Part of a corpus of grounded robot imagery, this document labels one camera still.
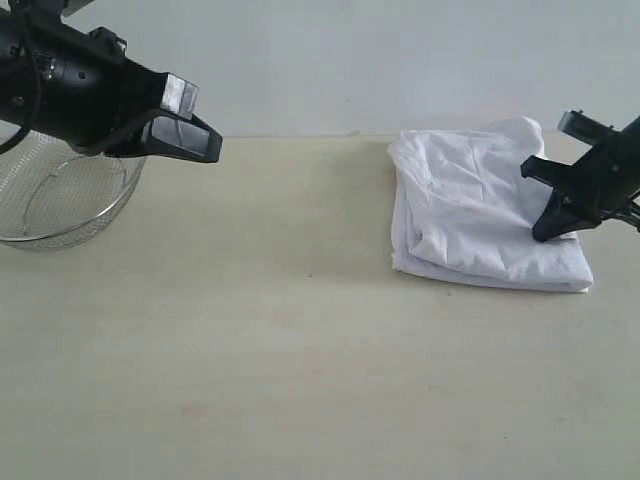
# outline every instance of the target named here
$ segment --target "white table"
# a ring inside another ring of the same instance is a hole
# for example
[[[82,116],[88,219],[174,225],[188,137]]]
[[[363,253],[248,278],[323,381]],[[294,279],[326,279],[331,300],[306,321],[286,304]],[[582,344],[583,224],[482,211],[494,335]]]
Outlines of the white table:
[[[1,249],[0,478],[640,478],[640,237],[582,236],[587,295],[395,273],[387,143],[150,160],[90,243]]]

